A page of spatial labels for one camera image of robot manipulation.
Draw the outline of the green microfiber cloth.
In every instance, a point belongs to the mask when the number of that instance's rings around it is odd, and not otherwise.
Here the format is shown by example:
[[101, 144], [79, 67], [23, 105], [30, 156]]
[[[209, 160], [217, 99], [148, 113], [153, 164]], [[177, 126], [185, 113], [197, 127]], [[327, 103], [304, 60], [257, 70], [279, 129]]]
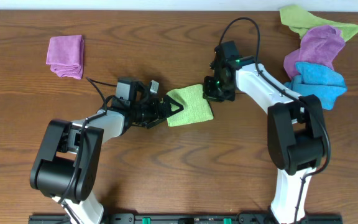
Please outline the green microfiber cloth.
[[183, 111], [167, 118], [169, 127], [200, 123], [214, 118], [208, 101], [203, 98], [202, 84], [170, 90], [167, 95], [183, 106]]

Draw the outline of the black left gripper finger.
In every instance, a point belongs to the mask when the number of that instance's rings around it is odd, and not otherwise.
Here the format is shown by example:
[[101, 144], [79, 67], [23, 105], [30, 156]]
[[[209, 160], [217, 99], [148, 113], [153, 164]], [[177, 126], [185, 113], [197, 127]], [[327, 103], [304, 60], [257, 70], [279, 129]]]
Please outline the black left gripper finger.
[[169, 118], [184, 110], [184, 106], [175, 101], [172, 97], [165, 95], [163, 97], [162, 109], [164, 117]]
[[163, 117], [163, 118], [147, 118], [144, 123], [145, 123], [145, 127], [147, 129], [151, 129], [153, 127], [155, 127], [156, 125], [166, 121], [167, 118]]

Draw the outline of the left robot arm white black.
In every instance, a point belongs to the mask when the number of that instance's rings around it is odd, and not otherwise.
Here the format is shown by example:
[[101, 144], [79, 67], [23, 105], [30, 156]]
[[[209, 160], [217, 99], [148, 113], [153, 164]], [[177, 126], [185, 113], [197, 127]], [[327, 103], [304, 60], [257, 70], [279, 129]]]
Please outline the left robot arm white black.
[[170, 96], [162, 99], [111, 95], [85, 119], [49, 122], [30, 172], [30, 186], [57, 202], [63, 215], [31, 215], [29, 223], [118, 223], [93, 193], [102, 145], [131, 126], [150, 129], [183, 111]]

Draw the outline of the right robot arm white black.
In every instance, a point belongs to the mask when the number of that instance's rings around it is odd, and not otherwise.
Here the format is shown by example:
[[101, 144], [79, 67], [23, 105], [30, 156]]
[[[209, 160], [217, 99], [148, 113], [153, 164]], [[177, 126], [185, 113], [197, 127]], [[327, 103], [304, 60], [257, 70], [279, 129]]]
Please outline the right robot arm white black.
[[239, 90], [267, 114], [268, 153], [278, 170], [270, 205], [275, 222], [305, 220], [310, 180], [329, 148], [319, 99], [288, 89], [253, 57], [215, 57], [210, 67], [214, 75], [204, 79], [205, 99], [234, 101]]

